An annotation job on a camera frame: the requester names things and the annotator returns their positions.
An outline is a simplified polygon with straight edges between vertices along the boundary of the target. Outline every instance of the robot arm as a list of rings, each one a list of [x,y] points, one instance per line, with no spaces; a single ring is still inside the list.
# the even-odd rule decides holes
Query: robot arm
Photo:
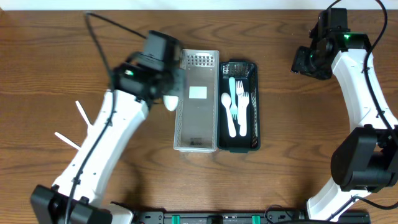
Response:
[[[162,97],[168,110],[177,107],[185,83],[183,70],[179,69],[181,49],[177,39],[152,30],[146,37],[144,53],[132,54],[113,70],[114,90],[105,93],[98,117],[76,156],[51,189],[38,185],[30,198],[39,223],[64,222],[73,180],[86,158],[74,190],[69,221],[131,223],[130,210],[116,204],[108,205],[105,210],[99,207],[117,161],[135,130],[147,118],[153,101]],[[112,113],[110,124],[88,157]]]
[[[386,125],[368,91],[363,63],[371,44],[366,34],[352,33],[347,28],[346,9],[328,9],[310,31],[310,48],[300,47],[292,72],[320,80],[336,76],[349,114],[351,134],[339,146],[331,160],[332,177],[316,196],[307,201],[307,214],[312,220],[331,220],[352,204],[354,196],[366,197],[397,182],[396,146],[388,138]],[[382,94],[373,67],[368,60],[368,73],[384,116],[391,126],[398,120],[392,115]],[[374,152],[376,145],[383,150]]]
[[[59,193],[69,195],[73,183],[71,180],[76,176],[80,164],[100,135],[111,113],[112,94],[116,95],[114,109],[116,113],[113,115],[112,125],[106,129],[86,163],[84,172],[80,176],[80,184],[77,185],[73,196],[75,200],[86,197],[89,204],[95,207],[101,205],[108,180],[126,144],[148,115],[149,109],[145,101],[138,102],[136,96],[121,90],[115,90],[114,93],[108,90],[105,93],[98,117],[81,149],[62,175],[53,183],[58,186]]]
[[[350,131],[353,131],[356,127],[363,127],[365,124],[371,124],[376,129],[386,129],[386,125],[377,115],[376,107],[362,73],[365,55],[366,50],[364,49],[348,49],[346,52],[339,51],[331,65],[332,72],[340,84],[346,102]],[[385,111],[384,116],[390,125],[394,127],[394,125],[398,124],[398,121],[392,115],[384,99],[374,71],[372,54],[369,58],[368,66],[369,77],[377,101],[382,110]]]

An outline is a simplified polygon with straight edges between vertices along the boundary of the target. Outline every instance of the black utensil tray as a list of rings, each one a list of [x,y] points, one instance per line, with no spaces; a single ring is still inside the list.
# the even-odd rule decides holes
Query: black utensil tray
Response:
[[[218,82],[218,133],[217,147],[221,150],[230,152],[247,153],[256,151],[260,148],[260,117],[259,117],[259,90],[257,79],[257,65],[245,60],[233,60],[220,63]],[[226,110],[221,102],[221,95],[229,91],[229,77],[234,77],[236,81],[242,81],[244,91],[249,92],[250,102],[247,109],[246,121],[248,131],[246,136],[239,135],[240,125],[234,120],[236,136],[229,136]]]

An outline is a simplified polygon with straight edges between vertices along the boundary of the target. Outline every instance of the white utensil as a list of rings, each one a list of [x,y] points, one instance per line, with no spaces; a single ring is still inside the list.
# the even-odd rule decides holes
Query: white utensil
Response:
[[[236,82],[236,94],[238,96],[238,124],[242,123],[242,96],[243,96],[243,82]]]
[[[232,98],[231,114],[233,119],[237,119],[238,107],[236,106],[236,101],[235,101],[235,78],[230,77],[228,81],[229,81],[229,91],[231,92],[231,98]]]
[[[62,134],[56,132],[54,133],[56,135],[56,137],[60,138],[63,142],[67,143],[68,145],[70,145],[71,147],[74,147],[77,150],[80,150],[80,146],[76,143],[74,143],[73,141],[71,141],[70,139],[68,139],[67,137],[63,136]]]
[[[86,121],[86,124],[87,124],[87,136],[88,136],[91,133],[91,130],[93,129],[93,125],[90,123],[90,120],[88,119],[87,114],[84,111],[84,109],[81,106],[81,104],[79,103],[79,101],[76,100],[75,103],[76,103],[77,109],[79,110],[81,116]],[[67,143],[71,147],[74,147],[75,149],[80,150],[80,146],[78,144],[74,143],[73,141],[71,141],[70,139],[65,137],[64,135],[62,135],[62,134],[60,134],[58,132],[56,132],[54,134],[56,135],[56,137],[60,138],[63,142]]]
[[[229,110],[229,106],[231,105],[231,97],[228,95],[228,93],[223,93],[221,95],[221,102],[225,107],[226,110],[226,118],[228,121],[228,131],[229,131],[229,136],[232,138],[236,136],[236,130],[235,130],[235,125],[232,120],[232,115],[231,111]]]
[[[247,107],[249,104],[249,93],[248,92],[244,92],[241,102],[242,102],[242,120],[241,120],[241,128],[239,130],[239,134],[241,136],[246,136],[247,132],[248,132],[248,122],[247,122]]]

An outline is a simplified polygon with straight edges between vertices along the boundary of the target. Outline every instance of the wood grain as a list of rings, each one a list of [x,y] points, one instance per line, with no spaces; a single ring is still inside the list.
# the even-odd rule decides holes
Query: wood grain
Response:
[[[309,45],[318,11],[101,11],[145,34],[154,29],[189,49],[219,50],[222,61],[247,58],[259,67],[260,150],[250,154],[184,154],[173,150],[175,113],[156,105],[130,140],[109,181],[104,203],[168,211],[265,210],[302,207],[330,178],[330,157],[349,133],[335,78],[290,73],[295,51]],[[112,66],[142,49],[142,40],[100,21],[96,32]],[[373,41],[379,11],[350,11],[352,31]],[[374,51],[386,100],[398,114],[398,12]],[[58,131],[81,143],[86,126],[80,100],[95,119],[107,78],[77,11],[0,14],[0,223],[37,223],[29,197],[51,186],[75,155]],[[369,197],[395,203],[398,188]],[[368,209],[373,223],[398,221],[398,210]]]

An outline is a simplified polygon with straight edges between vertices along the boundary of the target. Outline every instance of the white spoon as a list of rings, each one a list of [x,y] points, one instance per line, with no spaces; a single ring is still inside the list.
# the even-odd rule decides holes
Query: white spoon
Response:
[[[229,110],[229,106],[231,106],[231,97],[228,95],[228,93],[223,93],[221,95],[221,102],[224,105],[225,110],[226,110],[226,118],[228,121],[229,136],[231,136],[233,138],[236,136],[236,130],[235,130],[234,122],[232,121],[231,111]]]

